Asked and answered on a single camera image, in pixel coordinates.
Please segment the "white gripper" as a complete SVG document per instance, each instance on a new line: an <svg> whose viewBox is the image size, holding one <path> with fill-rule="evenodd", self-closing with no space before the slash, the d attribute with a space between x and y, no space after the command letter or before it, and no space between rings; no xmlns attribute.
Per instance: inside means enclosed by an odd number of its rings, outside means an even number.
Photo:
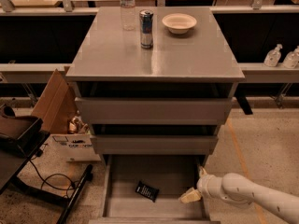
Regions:
<svg viewBox="0 0 299 224"><path fill-rule="evenodd" d="M193 203L200 201L202 196L204 198L218 199L221 197L221 177L208 175L203 166L199 167L199 177L197 189L189 188L180 196L179 200L182 203Z"/></svg>

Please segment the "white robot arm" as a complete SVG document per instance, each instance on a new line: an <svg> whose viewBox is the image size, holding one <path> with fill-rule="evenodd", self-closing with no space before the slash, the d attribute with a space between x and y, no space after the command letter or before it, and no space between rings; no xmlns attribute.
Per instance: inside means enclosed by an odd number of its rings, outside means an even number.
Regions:
<svg viewBox="0 0 299 224"><path fill-rule="evenodd" d="M192 203L202 198L216 198L234 206L244 207L257 203L289 224L299 224L297 196L258 185L236 173L218 177L208 174L200 166L196 188L188 189L179 200L182 203Z"/></svg>

